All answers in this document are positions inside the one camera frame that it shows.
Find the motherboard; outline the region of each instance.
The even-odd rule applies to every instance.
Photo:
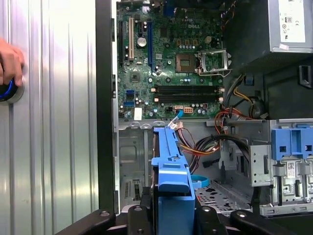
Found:
[[[117,6],[119,117],[214,117],[223,101],[219,12],[166,6]]]

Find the hand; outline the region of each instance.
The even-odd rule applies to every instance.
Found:
[[[14,79],[15,85],[22,85],[23,53],[17,47],[0,38],[0,85],[8,85]]]

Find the white sticker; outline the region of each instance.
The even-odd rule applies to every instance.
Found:
[[[288,163],[287,164],[287,177],[288,178],[294,178],[295,177],[295,164],[294,163]]]
[[[135,108],[134,120],[141,121],[141,119],[142,119],[142,108]]]
[[[285,44],[279,44],[279,48],[284,49],[284,50],[289,50],[289,46]]]
[[[305,43],[303,0],[279,0],[280,41]]]

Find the ribbed metal panel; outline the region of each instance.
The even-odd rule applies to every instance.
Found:
[[[25,92],[0,106],[0,235],[52,235],[98,207],[95,3],[0,0]]]

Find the metal frame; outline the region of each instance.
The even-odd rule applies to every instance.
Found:
[[[113,211],[111,8],[110,0],[95,1],[99,207]]]

